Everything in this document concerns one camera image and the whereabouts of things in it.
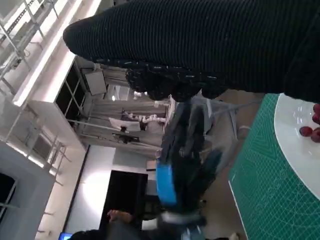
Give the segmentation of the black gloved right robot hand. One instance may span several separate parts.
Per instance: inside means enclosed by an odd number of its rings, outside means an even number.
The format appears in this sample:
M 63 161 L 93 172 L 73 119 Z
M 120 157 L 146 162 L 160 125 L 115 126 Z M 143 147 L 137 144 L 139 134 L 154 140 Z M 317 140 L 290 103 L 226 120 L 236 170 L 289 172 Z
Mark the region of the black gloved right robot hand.
M 241 90 L 320 101 L 317 0 L 133 0 L 70 24 L 63 40 L 126 69 L 152 100 Z

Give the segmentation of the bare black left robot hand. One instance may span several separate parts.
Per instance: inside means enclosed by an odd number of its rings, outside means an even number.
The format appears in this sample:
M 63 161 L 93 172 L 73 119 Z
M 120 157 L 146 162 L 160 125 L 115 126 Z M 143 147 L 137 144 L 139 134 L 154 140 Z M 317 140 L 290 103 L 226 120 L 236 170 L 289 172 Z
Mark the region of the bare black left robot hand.
M 201 197 L 216 178 L 223 151 L 212 150 L 205 160 L 201 159 L 205 143 L 204 120 L 201 106 L 180 103 L 162 138 L 156 163 L 156 188 L 168 212 L 195 212 Z

